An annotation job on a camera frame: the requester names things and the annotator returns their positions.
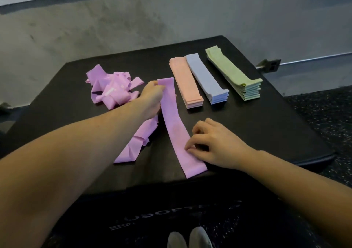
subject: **shoe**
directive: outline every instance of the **shoe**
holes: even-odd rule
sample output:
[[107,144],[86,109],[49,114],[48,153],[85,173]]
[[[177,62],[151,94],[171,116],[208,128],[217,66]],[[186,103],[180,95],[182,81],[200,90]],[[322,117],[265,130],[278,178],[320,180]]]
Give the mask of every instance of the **shoe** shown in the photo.
[[189,248],[213,248],[212,242],[204,228],[196,227],[192,230],[189,236]]
[[167,248],[187,248],[187,243],[179,232],[171,232]]

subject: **person's right arm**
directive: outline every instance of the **person's right arm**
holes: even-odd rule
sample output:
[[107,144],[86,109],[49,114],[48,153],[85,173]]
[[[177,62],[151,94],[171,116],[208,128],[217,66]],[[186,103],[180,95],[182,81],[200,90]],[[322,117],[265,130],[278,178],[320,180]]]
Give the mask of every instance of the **person's right arm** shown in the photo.
[[[207,118],[193,128],[185,149],[211,164],[244,171],[293,206],[334,244],[352,247],[352,189],[264,151],[249,147]],[[209,146],[198,150],[195,144]]]

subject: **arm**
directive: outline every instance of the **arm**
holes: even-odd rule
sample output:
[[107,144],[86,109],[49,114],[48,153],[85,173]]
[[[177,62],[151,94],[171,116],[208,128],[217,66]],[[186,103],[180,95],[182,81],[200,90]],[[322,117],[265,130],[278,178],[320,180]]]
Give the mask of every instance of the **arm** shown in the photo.
[[[331,241],[352,244],[352,189],[264,151],[256,151],[210,118],[199,121],[185,149],[198,159],[246,172],[296,208]],[[209,146],[209,152],[194,148]]]
[[163,86],[54,130],[0,160],[0,247],[40,247],[60,216],[160,109]]

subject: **gray concrete wall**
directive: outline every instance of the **gray concrete wall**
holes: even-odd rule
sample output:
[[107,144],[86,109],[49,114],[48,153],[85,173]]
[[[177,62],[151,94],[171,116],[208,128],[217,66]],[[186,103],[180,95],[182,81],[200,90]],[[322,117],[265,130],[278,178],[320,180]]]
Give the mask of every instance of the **gray concrete wall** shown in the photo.
[[352,51],[351,10],[351,0],[41,0],[4,6],[0,101],[30,103],[66,62],[220,34],[253,64]]

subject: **black padded tabletop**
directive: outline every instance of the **black padded tabletop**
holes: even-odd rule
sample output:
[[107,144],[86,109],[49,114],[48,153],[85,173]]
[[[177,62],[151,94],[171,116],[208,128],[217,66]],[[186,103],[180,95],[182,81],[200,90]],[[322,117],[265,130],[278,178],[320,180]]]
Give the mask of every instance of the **black padded tabletop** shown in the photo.
[[[244,102],[222,74],[207,60],[205,49],[217,45],[250,79],[262,78],[259,99]],[[207,117],[232,130],[247,144],[297,165],[330,160],[333,151],[283,99],[246,57],[225,37],[188,41],[156,48],[124,52],[66,63],[13,125],[0,146],[0,157],[64,125],[107,112],[104,104],[93,104],[86,72],[100,64],[108,72],[130,72],[146,83],[173,77],[169,60],[199,53],[203,63],[222,88],[230,90],[227,102],[211,105],[203,90],[203,107],[186,109],[175,84],[179,115],[191,134],[192,127]],[[136,88],[141,91],[143,85]],[[207,171],[191,180],[216,174]],[[87,193],[123,191],[136,185],[185,180],[171,145],[162,116],[150,143],[133,163],[112,165],[92,184]]]

